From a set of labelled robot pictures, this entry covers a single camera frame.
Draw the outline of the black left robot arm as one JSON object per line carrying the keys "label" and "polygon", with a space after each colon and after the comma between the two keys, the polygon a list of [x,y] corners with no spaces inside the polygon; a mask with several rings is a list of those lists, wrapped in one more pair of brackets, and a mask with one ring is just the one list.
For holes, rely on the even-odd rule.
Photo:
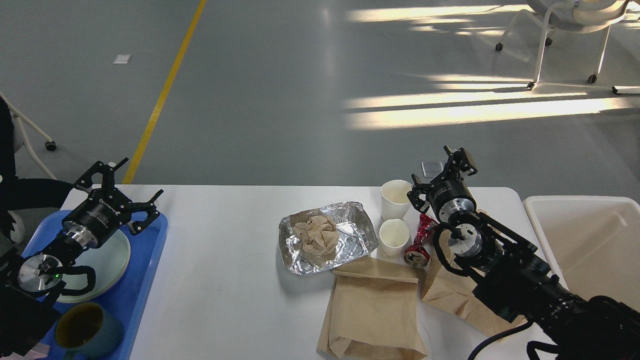
{"label": "black left robot arm", "polygon": [[62,220],[55,238],[23,257],[15,249],[1,256],[1,355],[25,356],[45,337],[61,312],[61,296],[84,296],[96,287],[94,267],[78,265],[90,249],[101,248],[122,226],[136,236],[161,214],[160,189],[146,202],[133,202],[115,185],[115,173],[128,161],[95,162],[74,182],[87,198]]}

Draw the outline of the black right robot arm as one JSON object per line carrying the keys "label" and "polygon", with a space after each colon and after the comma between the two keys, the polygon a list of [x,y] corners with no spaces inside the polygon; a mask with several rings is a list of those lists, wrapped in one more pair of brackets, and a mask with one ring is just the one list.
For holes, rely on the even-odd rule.
{"label": "black right robot arm", "polygon": [[530,341],[526,354],[539,352],[558,360],[637,360],[640,356],[639,313],[621,301],[598,295],[590,300],[570,292],[550,275],[550,265],[537,256],[537,246],[515,231],[480,213],[464,183],[478,169],[464,148],[444,146],[441,173],[423,183],[413,174],[407,198],[421,214],[433,210],[437,226],[432,246],[450,273],[471,278],[477,300],[505,321],[518,316],[523,325],[487,338],[476,346],[474,360],[487,346],[537,324],[551,343]]}

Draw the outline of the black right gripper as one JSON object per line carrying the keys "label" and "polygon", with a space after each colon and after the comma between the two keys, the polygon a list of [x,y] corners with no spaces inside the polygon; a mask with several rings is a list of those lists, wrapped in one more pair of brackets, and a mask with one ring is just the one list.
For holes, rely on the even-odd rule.
{"label": "black right gripper", "polygon": [[449,223],[450,218],[462,211],[474,213],[477,203],[468,187],[464,184],[467,177],[478,173],[478,166],[465,148],[452,149],[443,146],[446,153],[446,162],[441,173],[434,178],[425,178],[416,173],[411,174],[413,182],[407,192],[407,198],[412,207],[420,214],[426,215],[433,208],[436,219],[440,223]]}

